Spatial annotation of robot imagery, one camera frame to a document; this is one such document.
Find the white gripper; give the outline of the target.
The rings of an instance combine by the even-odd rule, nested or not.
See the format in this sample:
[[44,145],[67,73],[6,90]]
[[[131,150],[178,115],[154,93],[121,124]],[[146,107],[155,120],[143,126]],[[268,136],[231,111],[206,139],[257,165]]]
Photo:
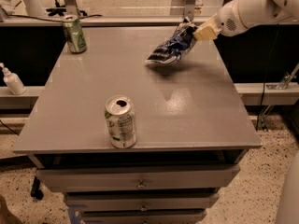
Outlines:
[[240,19],[238,12],[238,0],[225,4],[215,17],[211,17],[201,24],[194,32],[193,37],[197,41],[215,40],[219,34],[235,36],[247,31]]

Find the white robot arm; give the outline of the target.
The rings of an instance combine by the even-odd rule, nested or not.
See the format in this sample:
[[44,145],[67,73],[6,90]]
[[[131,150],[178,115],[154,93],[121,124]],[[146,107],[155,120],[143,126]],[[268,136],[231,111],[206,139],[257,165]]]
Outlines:
[[299,19],[299,0],[232,0],[193,33],[196,40],[235,36],[264,24]]

